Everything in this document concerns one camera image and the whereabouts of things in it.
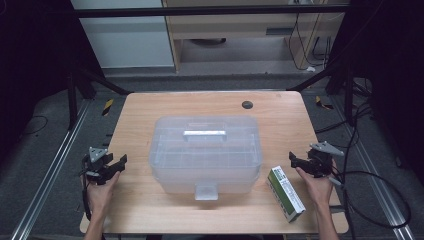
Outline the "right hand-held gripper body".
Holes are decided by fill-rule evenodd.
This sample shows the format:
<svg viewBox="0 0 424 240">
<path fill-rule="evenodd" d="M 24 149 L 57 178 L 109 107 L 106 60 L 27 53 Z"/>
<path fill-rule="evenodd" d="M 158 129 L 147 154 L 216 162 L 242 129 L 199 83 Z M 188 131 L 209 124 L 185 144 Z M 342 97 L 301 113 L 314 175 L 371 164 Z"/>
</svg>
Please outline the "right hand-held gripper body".
<svg viewBox="0 0 424 240">
<path fill-rule="evenodd" d="M 337 149 L 327 141 L 314 143 L 310 145 L 308 158 L 314 164 L 312 175 L 315 178 L 325 177 L 332 173 L 333 156 L 343 156 L 344 152 Z"/>
</svg>

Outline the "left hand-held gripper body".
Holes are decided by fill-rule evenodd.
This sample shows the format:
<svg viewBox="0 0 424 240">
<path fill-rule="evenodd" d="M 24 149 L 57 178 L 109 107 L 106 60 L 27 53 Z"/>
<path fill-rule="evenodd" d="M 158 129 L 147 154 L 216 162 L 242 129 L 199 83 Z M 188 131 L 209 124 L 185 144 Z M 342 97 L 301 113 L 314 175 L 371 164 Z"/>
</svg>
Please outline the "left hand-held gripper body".
<svg viewBox="0 0 424 240">
<path fill-rule="evenodd" d="M 103 185 L 113 177 L 109 163 L 104 163 L 104 156 L 107 154 L 110 154 L 107 148 L 89 148 L 88 154 L 82 160 L 83 173 L 89 181 Z"/>
</svg>

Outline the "green white medicine box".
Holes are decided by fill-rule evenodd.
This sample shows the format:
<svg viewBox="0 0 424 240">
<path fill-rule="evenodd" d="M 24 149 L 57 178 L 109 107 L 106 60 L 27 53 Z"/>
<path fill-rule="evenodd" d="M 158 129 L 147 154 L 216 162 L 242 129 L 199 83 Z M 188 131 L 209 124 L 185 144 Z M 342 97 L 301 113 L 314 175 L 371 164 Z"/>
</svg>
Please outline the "green white medicine box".
<svg viewBox="0 0 424 240">
<path fill-rule="evenodd" d="M 289 223 L 295 221 L 305 206 L 280 166 L 273 167 L 267 176 L 267 184 Z"/>
</svg>

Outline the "clear plastic storage box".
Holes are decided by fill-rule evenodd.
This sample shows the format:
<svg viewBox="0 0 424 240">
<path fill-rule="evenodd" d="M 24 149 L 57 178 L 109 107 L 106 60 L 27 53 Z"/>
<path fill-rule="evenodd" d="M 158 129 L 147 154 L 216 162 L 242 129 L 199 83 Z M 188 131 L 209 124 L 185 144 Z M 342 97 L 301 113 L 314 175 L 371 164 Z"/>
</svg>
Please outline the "clear plastic storage box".
<svg viewBox="0 0 424 240">
<path fill-rule="evenodd" d="M 248 193 L 262 165 L 258 123 L 250 116 L 162 117 L 149 165 L 167 193 L 189 193 L 198 201 Z"/>
</svg>

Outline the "person's right hand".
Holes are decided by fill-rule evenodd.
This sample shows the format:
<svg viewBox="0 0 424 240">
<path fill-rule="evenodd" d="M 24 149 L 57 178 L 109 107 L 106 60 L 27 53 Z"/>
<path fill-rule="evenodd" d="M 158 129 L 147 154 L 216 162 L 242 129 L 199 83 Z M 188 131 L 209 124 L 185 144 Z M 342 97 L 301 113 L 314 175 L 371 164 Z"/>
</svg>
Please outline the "person's right hand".
<svg viewBox="0 0 424 240">
<path fill-rule="evenodd" d="M 314 178 L 297 167 L 297 173 L 305 181 L 308 193 L 316 207 L 329 207 L 333 184 L 327 177 Z"/>
</svg>

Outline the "person's left hand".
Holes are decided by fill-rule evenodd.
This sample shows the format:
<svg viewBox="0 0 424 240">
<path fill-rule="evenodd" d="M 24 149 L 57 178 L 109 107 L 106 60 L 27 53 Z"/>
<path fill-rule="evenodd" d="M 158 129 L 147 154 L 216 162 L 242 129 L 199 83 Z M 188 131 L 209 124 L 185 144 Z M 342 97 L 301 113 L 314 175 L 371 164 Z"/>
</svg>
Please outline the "person's left hand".
<svg viewBox="0 0 424 240">
<path fill-rule="evenodd" d="M 103 185 L 89 182 L 87 185 L 88 204 L 91 211 L 91 220 L 104 218 L 109 209 L 113 191 L 120 173 L 117 172 Z"/>
</svg>

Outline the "yellow black tape strip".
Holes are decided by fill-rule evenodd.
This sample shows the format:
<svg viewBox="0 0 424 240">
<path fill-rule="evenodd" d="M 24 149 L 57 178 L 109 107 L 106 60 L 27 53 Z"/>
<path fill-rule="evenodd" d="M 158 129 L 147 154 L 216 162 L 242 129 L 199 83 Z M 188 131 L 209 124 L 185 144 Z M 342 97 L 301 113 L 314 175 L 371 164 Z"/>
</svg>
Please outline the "yellow black tape strip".
<svg viewBox="0 0 424 240">
<path fill-rule="evenodd" d="M 324 104 L 319 96 L 315 97 L 315 104 L 316 106 L 327 109 L 327 110 L 334 109 L 334 107 L 331 104 Z"/>
<path fill-rule="evenodd" d="M 108 99 L 104 105 L 104 108 L 102 110 L 102 116 L 107 116 L 112 105 L 113 105 L 114 99 Z"/>
</svg>

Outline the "black metal stand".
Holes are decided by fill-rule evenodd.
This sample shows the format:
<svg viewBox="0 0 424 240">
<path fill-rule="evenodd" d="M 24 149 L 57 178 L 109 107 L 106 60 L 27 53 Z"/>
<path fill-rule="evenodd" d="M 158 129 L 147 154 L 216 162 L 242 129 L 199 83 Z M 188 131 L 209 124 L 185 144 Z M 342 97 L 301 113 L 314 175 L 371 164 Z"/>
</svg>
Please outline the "black metal stand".
<svg viewBox="0 0 424 240">
<path fill-rule="evenodd" d="M 67 76 L 67 92 L 68 92 L 68 107 L 69 107 L 69 126 L 71 130 L 76 126 L 78 119 L 78 108 L 76 100 L 76 90 L 79 90 L 83 95 L 84 99 L 93 99 L 96 95 L 96 91 L 92 86 L 91 82 L 101 84 L 113 92 L 120 95 L 129 95 L 130 91 L 125 90 L 109 81 L 104 76 L 100 76 L 88 69 L 83 67 L 74 66 L 69 71 Z"/>
<path fill-rule="evenodd" d="M 325 91 L 329 95 L 337 94 L 344 89 L 344 116 L 350 125 L 353 125 L 353 71 L 348 63 L 330 63 L 321 72 L 308 80 L 288 88 L 288 91 L 301 92 L 307 87 L 317 83 L 325 77 L 329 77 Z"/>
</svg>

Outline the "white cabinet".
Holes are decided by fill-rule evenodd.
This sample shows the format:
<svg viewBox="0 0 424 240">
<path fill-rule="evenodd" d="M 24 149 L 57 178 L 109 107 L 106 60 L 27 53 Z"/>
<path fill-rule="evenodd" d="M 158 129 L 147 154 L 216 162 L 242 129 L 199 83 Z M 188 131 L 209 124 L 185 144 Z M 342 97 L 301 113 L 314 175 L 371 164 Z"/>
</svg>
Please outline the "white cabinet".
<svg viewBox="0 0 424 240">
<path fill-rule="evenodd" d="M 71 0 L 76 10 L 155 8 L 161 0 Z M 81 18 L 103 69 L 173 67 L 165 18 Z"/>
</svg>

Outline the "black curtain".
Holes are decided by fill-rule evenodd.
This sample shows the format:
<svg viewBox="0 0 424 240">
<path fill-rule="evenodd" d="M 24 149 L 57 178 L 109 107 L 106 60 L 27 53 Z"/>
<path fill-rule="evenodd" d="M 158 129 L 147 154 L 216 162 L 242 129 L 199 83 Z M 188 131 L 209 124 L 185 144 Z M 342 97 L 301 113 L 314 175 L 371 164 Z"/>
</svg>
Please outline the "black curtain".
<svg viewBox="0 0 424 240">
<path fill-rule="evenodd" d="M 0 0 L 0 165 L 35 105 L 67 88 L 73 63 L 102 75 L 71 0 Z"/>
<path fill-rule="evenodd" d="M 372 98 L 400 158 L 424 185 L 424 0 L 350 0 L 332 53 L 353 37 L 353 73 Z"/>
</svg>

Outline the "light wooden desk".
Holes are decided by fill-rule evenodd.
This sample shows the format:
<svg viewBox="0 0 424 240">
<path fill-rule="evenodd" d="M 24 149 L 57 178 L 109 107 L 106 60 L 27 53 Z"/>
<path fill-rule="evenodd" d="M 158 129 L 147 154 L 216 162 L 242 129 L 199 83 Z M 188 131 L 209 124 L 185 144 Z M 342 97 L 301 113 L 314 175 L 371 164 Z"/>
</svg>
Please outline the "light wooden desk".
<svg viewBox="0 0 424 240">
<path fill-rule="evenodd" d="M 347 4 L 350 0 L 161 0 L 165 7 L 321 5 Z M 194 15 L 166 18 L 173 42 L 188 39 L 282 37 L 295 66 L 312 64 L 317 39 L 334 39 L 345 14 L 286 13 L 246 15 Z"/>
</svg>

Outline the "aluminium floor rail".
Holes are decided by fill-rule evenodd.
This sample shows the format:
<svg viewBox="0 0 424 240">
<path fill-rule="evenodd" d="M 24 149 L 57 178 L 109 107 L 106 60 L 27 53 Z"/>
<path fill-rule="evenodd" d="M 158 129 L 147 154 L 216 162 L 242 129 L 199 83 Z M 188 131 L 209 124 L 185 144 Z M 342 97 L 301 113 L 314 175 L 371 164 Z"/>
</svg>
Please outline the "aluminium floor rail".
<svg viewBox="0 0 424 240">
<path fill-rule="evenodd" d="M 342 101 L 332 98 L 332 102 L 340 118 L 342 120 L 346 120 L 344 110 L 342 109 Z M 375 195 L 375 198 L 378 200 L 379 206 L 383 211 L 386 220 L 384 222 L 379 222 L 373 219 L 370 215 L 366 215 L 362 208 L 357 208 L 355 205 L 352 205 L 348 196 L 345 196 L 344 199 L 347 201 L 347 209 L 354 211 L 370 224 L 380 226 L 381 228 L 391 229 L 398 240 L 415 240 L 412 230 L 409 227 L 409 223 L 412 218 L 409 203 L 395 185 L 379 175 L 379 172 L 372 163 L 371 158 L 357 133 L 357 118 L 363 111 L 368 110 L 369 107 L 367 105 L 364 107 L 359 106 L 353 113 L 353 126 L 345 127 L 350 140 L 345 152 L 344 167 L 347 167 L 348 153 L 352 150 L 355 152 L 362 169 L 349 171 L 344 170 L 343 176 L 364 175 L 368 179 L 369 185 Z"/>
<path fill-rule="evenodd" d="M 58 148 L 41 184 L 39 185 L 24 216 L 13 231 L 10 240 L 27 240 L 31 230 L 49 196 L 51 189 L 60 173 L 62 166 L 80 132 L 82 124 L 91 106 L 91 100 L 83 100 L 77 112 L 75 124 L 67 131 L 60 147 Z"/>
</svg>

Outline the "black horizontal frame bar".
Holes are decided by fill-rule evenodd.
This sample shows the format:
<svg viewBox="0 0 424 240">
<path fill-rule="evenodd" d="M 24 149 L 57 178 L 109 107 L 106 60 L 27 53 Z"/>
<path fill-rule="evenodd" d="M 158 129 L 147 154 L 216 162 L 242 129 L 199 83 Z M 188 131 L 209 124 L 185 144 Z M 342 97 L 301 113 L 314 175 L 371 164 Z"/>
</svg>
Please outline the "black horizontal frame bar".
<svg viewBox="0 0 424 240">
<path fill-rule="evenodd" d="M 346 12 L 350 8 L 351 6 L 349 4 L 198 6 L 162 8 L 81 9 L 73 10 L 72 14 L 80 18 L 200 16 L 289 13 L 336 13 Z"/>
</svg>

